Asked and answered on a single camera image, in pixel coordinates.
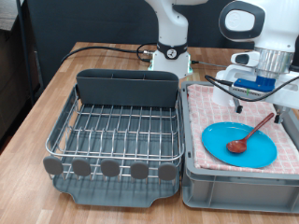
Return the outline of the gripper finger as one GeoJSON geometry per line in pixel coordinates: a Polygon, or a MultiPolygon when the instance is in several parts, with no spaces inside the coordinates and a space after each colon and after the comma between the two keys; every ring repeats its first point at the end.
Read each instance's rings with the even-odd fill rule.
{"type": "Polygon", "coordinates": [[[240,104],[239,100],[237,98],[233,98],[233,102],[235,104],[235,112],[241,113],[243,110],[243,106],[240,104]]]}
{"type": "Polygon", "coordinates": [[[280,124],[281,121],[283,121],[283,113],[284,113],[283,107],[276,105],[275,110],[276,110],[275,123],[280,124]]]}

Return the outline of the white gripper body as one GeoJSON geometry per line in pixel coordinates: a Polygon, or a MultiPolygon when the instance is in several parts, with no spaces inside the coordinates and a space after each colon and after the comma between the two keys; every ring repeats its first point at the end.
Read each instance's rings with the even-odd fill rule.
{"type": "Polygon", "coordinates": [[[215,102],[228,103],[237,98],[246,102],[264,101],[286,108],[299,108],[299,76],[293,71],[277,74],[229,65],[216,75],[214,88],[218,88],[214,93],[215,102]]]}

